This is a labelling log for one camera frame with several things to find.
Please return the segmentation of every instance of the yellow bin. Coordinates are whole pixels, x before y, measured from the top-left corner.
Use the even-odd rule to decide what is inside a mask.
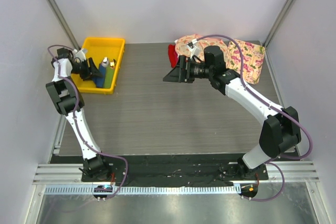
[[[99,68],[99,64],[103,61],[104,57],[109,60],[115,59],[117,65],[112,79],[112,84],[109,89],[96,88],[93,81],[83,81],[79,74],[72,74],[71,78],[76,84],[78,90],[82,93],[96,93],[96,94],[113,94],[116,87],[116,81],[121,65],[122,55],[125,51],[125,40],[119,38],[86,38],[82,48],[88,50],[86,58],[92,58],[94,64]]]

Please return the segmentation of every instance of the yellow plastic container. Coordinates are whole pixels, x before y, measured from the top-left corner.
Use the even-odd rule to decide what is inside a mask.
[[[115,59],[117,64],[112,79],[112,84],[109,89],[96,88],[93,81],[83,81],[78,74],[72,74],[71,78],[76,84],[78,90],[82,93],[96,93],[96,94],[113,94],[116,87],[116,81],[121,65],[122,55],[125,51],[125,40],[119,38],[86,38],[82,48],[88,50],[86,58],[92,58],[94,64],[99,68],[99,64],[104,57],[109,60]]]

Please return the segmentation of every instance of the shiny floor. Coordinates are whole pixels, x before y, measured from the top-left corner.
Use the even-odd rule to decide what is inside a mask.
[[[242,153],[259,141],[261,125],[208,80],[167,83],[167,43],[126,45],[113,95],[83,94],[91,133],[107,153]],[[266,62],[253,86],[278,103]],[[60,155],[81,155],[66,126]]]
[[[280,186],[279,183],[260,184],[257,198],[271,197]],[[92,198],[90,195],[44,196],[37,223],[318,223],[305,183],[286,183],[283,193],[269,202],[242,200],[237,194],[116,196],[80,207]]]

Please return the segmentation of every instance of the green object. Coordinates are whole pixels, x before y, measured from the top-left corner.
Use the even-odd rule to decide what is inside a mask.
[[[113,76],[114,76],[114,68],[108,66],[106,68],[105,81],[103,85],[104,89],[109,89],[111,87]]]

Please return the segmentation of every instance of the white wall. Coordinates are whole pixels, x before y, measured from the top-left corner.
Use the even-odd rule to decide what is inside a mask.
[[[74,36],[171,42],[222,33],[264,41],[285,0],[56,0]]]
[[[336,2],[296,0],[268,53],[285,105],[299,111],[314,141],[311,158],[336,209]],[[307,139],[304,138],[304,150]]]
[[[46,0],[0,6],[0,223],[18,224],[59,118],[45,88],[53,75],[46,47],[69,42]]]

